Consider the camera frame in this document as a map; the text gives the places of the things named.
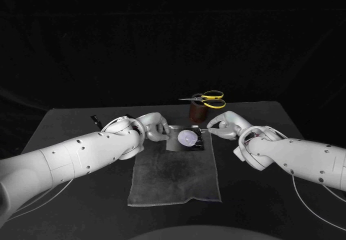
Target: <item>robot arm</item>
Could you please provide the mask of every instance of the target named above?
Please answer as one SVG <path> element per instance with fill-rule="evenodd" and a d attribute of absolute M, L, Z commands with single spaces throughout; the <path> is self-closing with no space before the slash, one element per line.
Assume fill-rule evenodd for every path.
<path fill-rule="evenodd" d="M 119 117 L 101 132 L 0 160 L 0 227 L 39 193 L 139 153 L 145 136 L 151 141 L 167 140 L 163 128 L 170 133 L 158 112 L 137 119 Z"/>
<path fill-rule="evenodd" d="M 252 126 L 232 111 L 207 124 L 209 132 L 235 140 L 233 154 L 259 171 L 271 163 L 298 178 L 346 191 L 346 149 L 295 138 L 286 138 L 268 126 Z"/>

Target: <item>white round object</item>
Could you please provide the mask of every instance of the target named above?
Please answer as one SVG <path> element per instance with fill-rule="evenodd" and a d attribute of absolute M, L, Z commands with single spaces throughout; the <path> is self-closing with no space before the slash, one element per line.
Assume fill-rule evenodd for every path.
<path fill-rule="evenodd" d="M 177 135 L 177 141 L 187 147 L 194 145 L 197 138 L 197 134 L 190 130 L 183 130 Z"/>

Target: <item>towel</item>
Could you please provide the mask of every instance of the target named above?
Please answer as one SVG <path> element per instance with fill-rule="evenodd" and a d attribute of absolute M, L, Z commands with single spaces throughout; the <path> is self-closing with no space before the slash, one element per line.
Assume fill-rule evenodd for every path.
<path fill-rule="evenodd" d="M 165 141 L 144 141 L 134 161 L 128 206 L 184 204 L 190 199 L 222 202 L 212 134 L 203 129 L 200 136 L 203 150 L 193 151 L 168 151 Z"/>

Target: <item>gray table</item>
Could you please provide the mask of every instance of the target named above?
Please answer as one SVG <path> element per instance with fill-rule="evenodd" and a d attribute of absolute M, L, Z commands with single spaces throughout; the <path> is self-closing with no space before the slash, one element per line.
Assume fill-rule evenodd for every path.
<path fill-rule="evenodd" d="M 92 115 L 105 125 L 125 114 L 138 117 L 160 112 L 170 125 L 190 125 L 194 123 L 188 119 L 188 109 L 190 105 L 51 109 L 23 153 L 96 132 L 99 129 L 90 120 Z M 278 102 L 227 103 L 223 109 L 209 110 L 207 119 L 199 126 L 204 128 L 209 120 L 224 111 L 237 113 L 252 125 L 271 126 L 288 137 L 302 138 Z M 272 164 L 263 171 L 258 171 L 240 162 L 233 155 L 236 141 L 212 136 L 212 145 L 222 203 L 190 200 L 186 204 L 168 206 L 126 206 L 135 161 L 131 158 L 76 178 L 41 208 L 4 224 L 0 239 L 126 240 L 152 230 L 184 225 L 230 226 L 281 239 L 344 239 L 346 232 L 308 212 L 297 197 L 291 176 L 281 168 Z M 314 210 L 323 211 L 331 199 L 327 191 L 318 184 L 304 180 L 297 180 L 297 185 L 307 193 L 304 197 L 312 198 Z M 62 187 L 51 191 L 37 205 Z M 334 207 L 338 214 L 346 216 L 346 203 L 338 202 Z M 341 217 L 338 221 L 340 224 L 346 222 Z"/>

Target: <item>black backdrop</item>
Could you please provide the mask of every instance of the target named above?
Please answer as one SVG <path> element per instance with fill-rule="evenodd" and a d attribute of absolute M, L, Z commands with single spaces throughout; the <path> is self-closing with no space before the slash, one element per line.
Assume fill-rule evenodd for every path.
<path fill-rule="evenodd" d="M 346 147 L 344 19 L 341 9 L 4 1 L 0 157 L 51 108 L 186 104 L 207 90 L 278 101 L 307 139 Z"/>

